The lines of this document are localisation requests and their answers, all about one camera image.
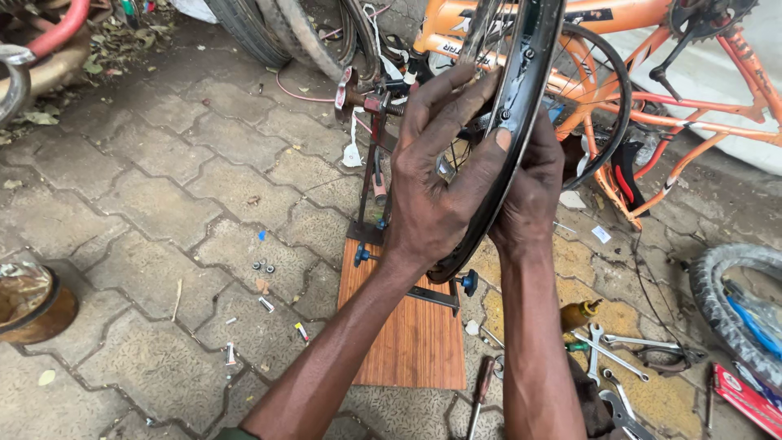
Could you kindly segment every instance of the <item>screwdriver handle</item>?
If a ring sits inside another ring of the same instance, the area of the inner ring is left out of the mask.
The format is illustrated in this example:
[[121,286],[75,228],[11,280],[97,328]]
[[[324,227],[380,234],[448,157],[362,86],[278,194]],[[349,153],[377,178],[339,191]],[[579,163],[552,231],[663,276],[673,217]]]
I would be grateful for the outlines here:
[[486,392],[489,390],[489,383],[494,373],[494,363],[495,360],[492,356],[486,356],[481,362],[478,383],[475,385],[475,401],[481,405],[486,404]]

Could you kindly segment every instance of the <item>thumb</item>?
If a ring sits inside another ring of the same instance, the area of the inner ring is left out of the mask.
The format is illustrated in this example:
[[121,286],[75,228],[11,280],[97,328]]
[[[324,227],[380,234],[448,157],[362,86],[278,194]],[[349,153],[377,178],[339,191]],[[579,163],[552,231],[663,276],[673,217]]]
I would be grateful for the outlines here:
[[506,128],[495,128],[473,148],[470,157],[448,185],[449,197],[460,211],[472,217],[500,174],[510,145],[511,132]]

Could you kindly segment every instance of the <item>screwdriver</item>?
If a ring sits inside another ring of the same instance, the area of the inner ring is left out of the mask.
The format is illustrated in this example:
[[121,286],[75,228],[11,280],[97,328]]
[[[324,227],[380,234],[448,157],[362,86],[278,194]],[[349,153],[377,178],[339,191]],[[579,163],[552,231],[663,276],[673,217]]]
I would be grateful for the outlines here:
[[470,416],[470,429],[467,433],[467,440],[475,437],[475,427],[478,426],[478,415],[481,413],[481,405],[486,403],[486,391],[489,390],[492,373],[494,372],[494,358],[486,356],[481,362],[481,369],[478,372],[478,382],[475,383],[475,403],[472,407]]

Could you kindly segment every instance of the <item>red plastic part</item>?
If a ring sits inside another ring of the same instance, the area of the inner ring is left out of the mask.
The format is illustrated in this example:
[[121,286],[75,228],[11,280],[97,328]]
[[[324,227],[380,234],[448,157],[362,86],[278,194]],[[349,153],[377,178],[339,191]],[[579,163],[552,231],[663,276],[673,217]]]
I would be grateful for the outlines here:
[[39,59],[47,56],[76,34],[86,21],[89,10],[90,0],[71,0],[70,8],[63,19],[50,31],[31,41],[27,48]]

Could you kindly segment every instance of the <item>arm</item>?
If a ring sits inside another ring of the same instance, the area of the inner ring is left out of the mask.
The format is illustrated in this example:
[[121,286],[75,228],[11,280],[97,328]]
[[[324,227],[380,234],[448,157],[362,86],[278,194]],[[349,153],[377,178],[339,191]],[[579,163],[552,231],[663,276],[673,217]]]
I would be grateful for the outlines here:
[[500,254],[508,438],[586,438],[562,347],[551,236],[564,154],[539,112],[522,167],[490,236]]
[[464,236],[510,142],[507,131],[487,137],[449,185],[435,173],[438,154],[497,88],[495,72],[454,92],[474,72],[454,67],[409,98],[392,155],[393,206],[379,266],[253,407],[244,431],[263,440],[321,438],[391,312]]

